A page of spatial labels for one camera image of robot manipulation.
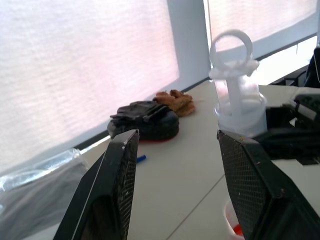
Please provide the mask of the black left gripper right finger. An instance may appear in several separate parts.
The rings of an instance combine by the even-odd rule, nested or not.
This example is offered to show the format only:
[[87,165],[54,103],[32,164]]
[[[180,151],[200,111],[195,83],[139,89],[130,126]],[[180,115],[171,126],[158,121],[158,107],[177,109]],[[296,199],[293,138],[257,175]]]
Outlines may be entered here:
[[320,240],[320,216],[257,141],[223,130],[217,139],[245,240]]

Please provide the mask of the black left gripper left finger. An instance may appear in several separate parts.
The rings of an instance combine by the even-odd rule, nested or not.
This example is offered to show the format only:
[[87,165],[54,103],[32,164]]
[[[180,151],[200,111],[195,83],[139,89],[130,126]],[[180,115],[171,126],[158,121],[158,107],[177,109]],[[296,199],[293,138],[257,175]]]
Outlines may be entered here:
[[53,240],[127,240],[139,131],[113,138],[81,178]]

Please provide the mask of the clear plastic syringe white plunger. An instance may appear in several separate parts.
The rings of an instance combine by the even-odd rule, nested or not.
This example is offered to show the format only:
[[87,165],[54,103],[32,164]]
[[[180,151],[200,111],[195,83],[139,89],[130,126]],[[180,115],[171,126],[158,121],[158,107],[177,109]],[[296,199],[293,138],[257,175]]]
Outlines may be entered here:
[[[225,37],[235,37],[244,44],[244,58],[223,60],[216,44]],[[260,93],[258,83],[250,79],[260,65],[253,59],[252,52],[250,37],[238,29],[219,34],[209,51],[212,63],[209,78],[215,84],[218,97],[214,112],[219,128],[251,138],[267,131],[267,99]]]

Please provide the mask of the white cup with red liquid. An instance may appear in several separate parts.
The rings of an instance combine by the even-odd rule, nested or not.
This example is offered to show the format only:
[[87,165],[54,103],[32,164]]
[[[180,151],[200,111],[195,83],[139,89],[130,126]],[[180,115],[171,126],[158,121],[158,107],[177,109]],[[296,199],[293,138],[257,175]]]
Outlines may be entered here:
[[228,199],[223,208],[227,226],[227,240],[245,240],[232,201]]

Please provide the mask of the clear plastic bag dark contents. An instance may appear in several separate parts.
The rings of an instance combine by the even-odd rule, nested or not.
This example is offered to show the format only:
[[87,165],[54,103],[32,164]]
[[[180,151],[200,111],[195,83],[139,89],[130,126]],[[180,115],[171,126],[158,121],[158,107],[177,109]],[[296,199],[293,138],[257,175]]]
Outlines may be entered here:
[[0,172],[0,240],[52,240],[88,169],[72,148]]

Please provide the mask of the black glove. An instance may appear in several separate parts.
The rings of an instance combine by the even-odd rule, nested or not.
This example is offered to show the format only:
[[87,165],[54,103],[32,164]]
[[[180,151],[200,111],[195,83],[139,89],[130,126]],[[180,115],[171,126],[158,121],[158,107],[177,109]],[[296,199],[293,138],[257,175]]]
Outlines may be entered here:
[[136,101],[120,107],[116,114],[111,115],[112,120],[118,122],[151,122],[163,117],[171,109],[165,104],[155,101]]

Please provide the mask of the tan brown glove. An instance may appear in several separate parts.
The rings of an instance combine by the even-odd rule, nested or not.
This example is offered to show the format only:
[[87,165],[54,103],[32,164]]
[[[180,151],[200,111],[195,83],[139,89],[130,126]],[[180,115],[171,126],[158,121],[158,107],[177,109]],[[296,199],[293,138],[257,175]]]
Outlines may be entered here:
[[176,89],[169,92],[157,92],[152,100],[168,106],[180,118],[189,116],[196,111],[193,97]]

